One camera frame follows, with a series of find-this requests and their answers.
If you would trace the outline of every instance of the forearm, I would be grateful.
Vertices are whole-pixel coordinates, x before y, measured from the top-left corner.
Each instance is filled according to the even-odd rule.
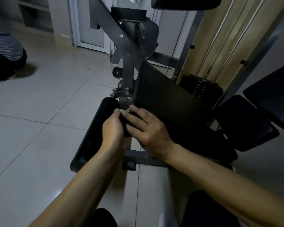
[[[173,145],[166,162],[220,204],[264,226],[284,226],[284,200],[225,167]]]
[[[83,226],[101,201],[122,156],[122,151],[100,149],[30,227]]]

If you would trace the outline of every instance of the chrome metal rod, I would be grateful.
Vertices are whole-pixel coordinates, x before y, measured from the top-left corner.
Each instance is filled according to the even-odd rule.
[[[244,36],[244,34],[246,33],[247,29],[249,28],[251,22],[254,20],[255,16],[257,15],[259,9],[261,8],[261,6],[263,5],[265,0],[261,0],[260,4],[258,5],[258,7],[256,8],[256,10],[254,11],[254,14],[251,16],[249,22],[247,23],[247,25],[245,26],[244,30],[242,31],[242,33],[240,34],[238,40],[236,41],[234,47],[232,48],[231,52],[228,54],[226,60],[224,61],[223,65],[221,66],[221,68],[219,69],[218,73],[216,74],[215,78],[213,79],[213,83],[216,82],[216,80],[218,79],[218,77],[220,76],[221,72],[223,71],[223,69],[225,68],[226,63],[228,62],[229,58],[231,57],[231,55],[233,54],[233,52],[235,51],[236,47],[238,46],[238,44],[240,43],[242,37]]]
[[[206,58],[207,58],[209,52],[211,51],[211,48],[212,48],[214,42],[216,41],[216,39],[217,39],[217,37],[218,37],[218,34],[219,34],[220,31],[221,31],[222,26],[224,25],[224,22],[225,22],[225,20],[226,20],[228,14],[229,14],[229,12],[230,12],[230,10],[231,10],[231,7],[234,5],[234,2],[235,2],[235,0],[232,0],[232,1],[231,1],[231,4],[229,5],[229,7],[228,7],[228,9],[227,9],[227,11],[226,11],[226,14],[224,15],[224,18],[223,18],[223,20],[222,20],[222,22],[221,22],[221,24],[220,24],[220,26],[219,26],[219,28],[218,28],[218,30],[217,30],[215,36],[214,36],[214,38],[213,38],[213,40],[212,40],[212,42],[211,42],[209,48],[207,49],[207,52],[206,52],[206,54],[205,54],[205,56],[204,56],[204,58],[203,58],[203,60],[202,60],[202,62],[201,62],[201,64],[200,64],[200,66],[199,66],[197,72],[196,72],[196,77],[199,75],[199,73],[200,73],[200,71],[201,71],[201,68],[202,68],[203,65],[204,65],[204,62],[205,62],[205,60],[206,60]]]

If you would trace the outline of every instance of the hand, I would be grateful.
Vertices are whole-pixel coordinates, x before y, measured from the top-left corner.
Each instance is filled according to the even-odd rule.
[[[127,112],[122,115],[135,127],[126,124],[126,128],[132,137],[136,138],[143,149],[153,156],[166,161],[172,151],[174,142],[170,139],[165,125],[152,113],[134,105],[130,106],[142,119]]]
[[[124,129],[120,121],[121,112],[115,109],[113,114],[103,123],[102,145],[100,150],[121,150],[123,149]]]

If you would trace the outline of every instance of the weight stack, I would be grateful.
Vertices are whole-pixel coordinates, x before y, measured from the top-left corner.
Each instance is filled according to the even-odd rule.
[[[204,81],[200,77],[195,78],[193,75],[184,75],[179,85],[200,99],[209,108],[213,108],[223,94],[223,90],[218,84]]]

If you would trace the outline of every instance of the left hand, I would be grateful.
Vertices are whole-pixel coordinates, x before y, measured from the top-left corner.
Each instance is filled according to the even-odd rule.
[[[120,121],[121,112],[115,109],[113,114],[103,123],[102,146],[100,150],[122,150],[124,141],[124,129]]]

